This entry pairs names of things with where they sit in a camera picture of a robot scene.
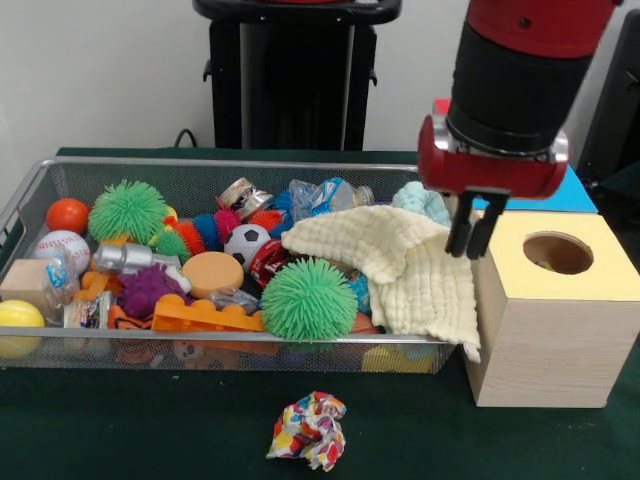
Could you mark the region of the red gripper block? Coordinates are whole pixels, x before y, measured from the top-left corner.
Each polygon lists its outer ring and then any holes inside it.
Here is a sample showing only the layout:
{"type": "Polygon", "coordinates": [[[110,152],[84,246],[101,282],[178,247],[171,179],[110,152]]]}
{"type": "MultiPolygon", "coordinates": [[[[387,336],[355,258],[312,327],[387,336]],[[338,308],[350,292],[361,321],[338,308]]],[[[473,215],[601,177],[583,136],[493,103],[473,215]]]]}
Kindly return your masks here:
{"type": "Polygon", "coordinates": [[[449,131],[446,117],[428,115],[418,140],[419,171],[427,188],[456,196],[446,252],[484,257],[508,196],[484,196],[487,206],[471,232],[472,192],[503,193],[514,198],[544,199],[553,195],[569,166],[570,147],[559,132],[551,147],[537,156],[505,157],[465,148],[449,131]]]}

